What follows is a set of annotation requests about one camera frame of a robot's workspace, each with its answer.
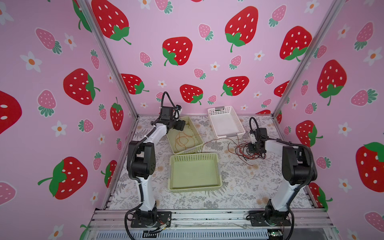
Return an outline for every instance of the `green plastic basket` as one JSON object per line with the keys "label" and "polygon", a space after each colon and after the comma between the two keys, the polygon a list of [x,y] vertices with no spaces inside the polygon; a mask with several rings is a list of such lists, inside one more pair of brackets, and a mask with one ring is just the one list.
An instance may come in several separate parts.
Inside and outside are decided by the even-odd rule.
{"label": "green plastic basket", "polygon": [[[201,150],[203,149],[204,142],[199,132],[197,131],[195,125],[193,124],[191,118],[188,116],[185,116],[185,117],[181,117],[180,120],[185,121],[184,130],[179,131],[176,129],[171,129],[167,133],[167,139],[172,148],[173,154],[178,155],[178,154],[189,154],[189,153],[201,152]],[[184,147],[176,143],[176,138],[179,136],[180,137],[193,136],[193,137],[180,138],[179,141],[185,144],[185,147]]]}
{"label": "green plastic basket", "polygon": [[169,165],[170,192],[214,191],[223,184],[216,153],[173,155]]}

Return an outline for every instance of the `pink wall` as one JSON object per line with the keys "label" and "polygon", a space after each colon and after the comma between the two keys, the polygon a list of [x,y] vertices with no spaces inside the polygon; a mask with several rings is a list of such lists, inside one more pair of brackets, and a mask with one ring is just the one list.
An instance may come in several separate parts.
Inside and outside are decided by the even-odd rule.
{"label": "pink wall", "polygon": [[[136,0],[111,0],[114,6],[108,3],[107,9],[105,0],[89,1],[117,67],[125,74],[128,90],[132,93],[130,97],[139,114],[157,114],[160,106],[157,94],[164,91],[169,92],[175,104],[182,105],[184,113],[206,113],[207,108],[222,105],[232,105],[238,113],[273,111],[280,100],[275,91],[279,94],[277,91],[281,85],[286,86],[284,83],[290,80],[298,65],[295,58],[284,58],[292,52],[291,47],[301,50],[309,45],[310,35],[316,33],[332,2],[147,0],[147,4],[143,4]],[[273,19],[278,24],[271,23],[274,27],[270,27]],[[232,37],[232,33],[237,32],[242,35],[239,39],[242,42]],[[168,61],[163,55],[163,47],[165,56],[170,58]],[[273,76],[265,80],[268,73]],[[238,88],[235,84],[232,91],[227,89],[233,95],[229,96],[223,84],[232,86],[229,81],[233,83],[236,79],[241,84]],[[185,93],[181,94],[180,87],[184,84],[192,86],[187,89],[184,86],[182,91]]]}
{"label": "pink wall", "polygon": [[[323,190],[320,203],[328,205],[343,239],[384,239],[383,10],[383,1],[345,3],[321,43],[326,52],[320,47],[282,109],[280,127],[286,138],[311,145],[318,170],[315,183]],[[357,51],[355,43],[365,46]],[[325,91],[329,83],[336,87]],[[314,138],[313,126],[323,138]]]}
{"label": "pink wall", "polygon": [[[83,24],[79,30],[72,1],[6,0],[0,2],[0,10],[0,239],[79,239],[85,230],[80,226],[88,225],[94,209],[102,207],[107,187],[101,170],[118,160],[117,138],[124,146],[133,118],[116,82],[109,82],[110,70],[93,34]],[[47,48],[36,28],[52,34],[38,30]],[[55,48],[60,55],[52,50],[52,37],[61,46]],[[98,59],[93,57],[98,69],[91,61],[92,49],[98,54]],[[79,68],[84,71],[65,80]],[[100,89],[93,101],[87,99],[92,92],[89,79],[83,80],[87,73]],[[69,84],[77,89],[66,93]],[[41,93],[43,102],[38,100]],[[124,113],[118,131],[110,118],[115,97]],[[106,109],[105,120],[100,103]],[[93,128],[86,121],[82,132],[78,125],[86,119]],[[101,162],[95,170],[97,152]]]}

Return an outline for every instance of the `pink wallpaper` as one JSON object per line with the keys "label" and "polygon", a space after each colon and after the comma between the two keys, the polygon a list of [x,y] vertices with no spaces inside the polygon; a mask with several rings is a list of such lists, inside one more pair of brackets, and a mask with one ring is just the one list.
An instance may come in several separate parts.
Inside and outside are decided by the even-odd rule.
{"label": "pink wallpaper", "polygon": [[270,113],[331,0],[89,0],[139,114]]}
{"label": "pink wallpaper", "polygon": [[82,239],[131,128],[82,17],[71,0],[0,2],[2,240]]}
{"label": "pink wallpaper", "polygon": [[345,3],[282,109],[314,154],[310,187],[346,240],[384,239],[383,1]]}

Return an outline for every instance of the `basket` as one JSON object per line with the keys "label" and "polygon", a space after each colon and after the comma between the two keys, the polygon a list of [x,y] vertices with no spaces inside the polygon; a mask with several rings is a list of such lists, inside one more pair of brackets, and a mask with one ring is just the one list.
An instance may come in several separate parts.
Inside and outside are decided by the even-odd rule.
{"label": "basket", "polygon": [[208,109],[209,120],[216,134],[218,142],[223,142],[229,138],[235,140],[241,139],[245,134],[243,125],[232,106],[222,106]]}
{"label": "basket", "polygon": [[[201,152],[204,142],[200,134],[196,130],[196,127],[193,124],[191,118],[188,116],[185,116],[185,117],[181,117],[180,120],[185,121],[184,130],[179,131],[176,129],[170,129],[167,133],[167,139],[172,148],[173,154],[178,155],[178,154],[189,154],[189,153]],[[184,147],[176,143],[176,138],[178,138],[179,136],[180,137],[193,136],[193,137],[192,138],[184,137],[179,139],[180,143],[185,144],[185,147]]]}
{"label": "basket", "polygon": [[214,191],[222,186],[216,153],[173,155],[169,165],[170,192]]}

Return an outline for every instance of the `white flower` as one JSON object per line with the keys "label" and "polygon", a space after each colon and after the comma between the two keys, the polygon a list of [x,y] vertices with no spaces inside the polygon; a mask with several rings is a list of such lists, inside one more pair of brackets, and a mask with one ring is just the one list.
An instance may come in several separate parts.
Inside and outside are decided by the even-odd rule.
{"label": "white flower", "polygon": [[292,108],[293,108],[294,110],[296,110],[296,107],[297,107],[297,103],[296,103],[296,101],[295,101],[295,102],[292,103]]}
{"label": "white flower", "polygon": [[5,6],[5,3],[0,2],[0,12],[2,13],[2,14],[0,14],[0,24],[1,25],[4,25],[6,20],[13,21],[13,18],[11,17],[11,15],[9,15],[7,12],[5,12],[6,10],[7,10],[7,8]]}
{"label": "white flower", "polygon": [[217,69],[220,67],[219,64],[217,64],[217,62],[214,62],[213,64],[211,64],[211,70],[215,70],[217,71]]}
{"label": "white flower", "polygon": [[339,182],[339,188],[344,189],[344,192],[348,192],[348,189],[352,189],[351,185],[348,184],[348,179],[342,180],[339,178]]}
{"label": "white flower", "polygon": [[304,13],[310,12],[310,14],[312,14],[313,10],[319,5],[320,3],[318,3],[317,0],[307,2],[307,8],[305,9]]}
{"label": "white flower", "polygon": [[164,88],[164,86],[166,86],[165,81],[158,81],[158,82],[159,82],[158,86],[160,86],[162,88]]}
{"label": "white flower", "polygon": [[346,24],[344,24],[343,28],[337,32],[339,34],[339,36],[337,37],[337,40],[339,40],[340,38],[345,38],[350,28],[351,28],[350,26],[347,26]]}
{"label": "white flower", "polygon": [[107,75],[107,77],[108,77],[108,81],[109,81],[110,83],[113,83],[113,75],[112,75],[112,73],[109,73],[109,74]]}
{"label": "white flower", "polygon": [[48,239],[56,240],[57,238],[61,237],[63,235],[63,227],[64,227],[64,224],[61,225],[60,227],[55,226],[53,228],[53,233],[49,235]]}
{"label": "white flower", "polygon": [[262,60],[262,57],[264,57],[264,56],[265,56],[265,54],[263,53],[262,50],[260,50],[260,52],[255,53],[255,59],[254,59],[254,60],[259,60],[259,61],[261,61],[261,60]]}
{"label": "white flower", "polygon": [[339,124],[339,133],[344,134],[344,136],[348,135],[348,132],[352,131],[352,128],[348,127],[348,123],[345,122],[343,125]]}
{"label": "white flower", "polygon": [[365,0],[364,5],[368,4],[368,6],[372,6],[375,0]]}
{"label": "white flower", "polygon": [[261,95],[263,95],[262,93],[260,93],[260,91],[258,91],[257,93],[254,93],[254,98],[259,98]]}
{"label": "white flower", "polygon": [[93,195],[90,199],[90,201],[92,202],[92,205],[98,200],[97,195],[99,195],[98,192],[93,192]]}
{"label": "white flower", "polygon": [[149,10],[149,4],[151,3],[151,1],[152,0],[139,0],[139,3],[141,3],[140,4],[141,9],[146,8]]}
{"label": "white flower", "polygon": [[375,51],[371,49],[368,50],[368,56],[363,60],[363,62],[368,62],[369,66],[372,66],[376,60],[380,60],[383,58],[380,52],[381,52],[381,47],[379,47]]}
{"label": "white flower", "polygon": [[347,231],[348,231],[348,236],[347,236],[348,239],[350,239],[350,240],[360,240],[359,237],[358,237],[357,232],[352,232],[348,228],[347,228]]}
{"label": "white flower", "polygon": [[311,65],[311,62],[308,62],[307,65],[305,65],[305,69],[308,70],[308,67]]}
{"label": "white flower", "polygon": [[26,62],[25,68],[27,70],[31,70],[33,68],[37,72],[40,72],[39,65],[42,64],[42,61],[40,59],[35,58],[31,51],[28,52],[28,56],[20,55],[20,57]]}
{"label": "white flower", "polygon": [[65,129],[67,128],[66,124],[61,124],[60,121],[57,121],[57,125],[51,127],[53,131],[56,131],[56,137],[60,135],[65,135]]}
{"label": "white flower", "polygon": [[99,140],[99,145],[101,145],[102,143],[105,143],[105,136],[100,133],[100,137],[98,137],[97,140]]}
{"label": "white flower", "polygon": [[66,38],[64,42],[70,46],[71,50],[73,50],[74,47],[77,47],[77,45],[73,41],[73,36],[68,36],[68,34],[66,33],[64,33],[64,35]]}

